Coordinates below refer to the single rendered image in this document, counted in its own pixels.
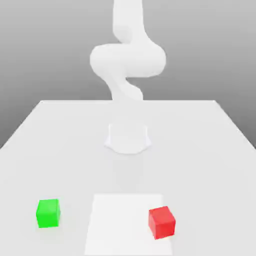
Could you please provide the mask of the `small red cube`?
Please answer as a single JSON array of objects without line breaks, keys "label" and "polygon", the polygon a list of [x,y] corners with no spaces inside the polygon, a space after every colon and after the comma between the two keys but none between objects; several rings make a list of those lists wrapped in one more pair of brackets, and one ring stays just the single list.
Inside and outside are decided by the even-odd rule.
[{"label": "small red cube", "polygon": [[148,211],[148,226],[155,240],[175,234],[176,219],[168,206],[153,208]]}]

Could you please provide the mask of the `small green cube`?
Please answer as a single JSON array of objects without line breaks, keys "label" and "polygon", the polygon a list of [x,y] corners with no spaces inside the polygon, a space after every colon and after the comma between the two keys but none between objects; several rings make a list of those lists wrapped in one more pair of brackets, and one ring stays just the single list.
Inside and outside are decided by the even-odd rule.
[{"label": "small green cube", "polygon": [[58,199],[41,199],[36,210],[39,228],[58,227],[60,223],[60,203]]}]

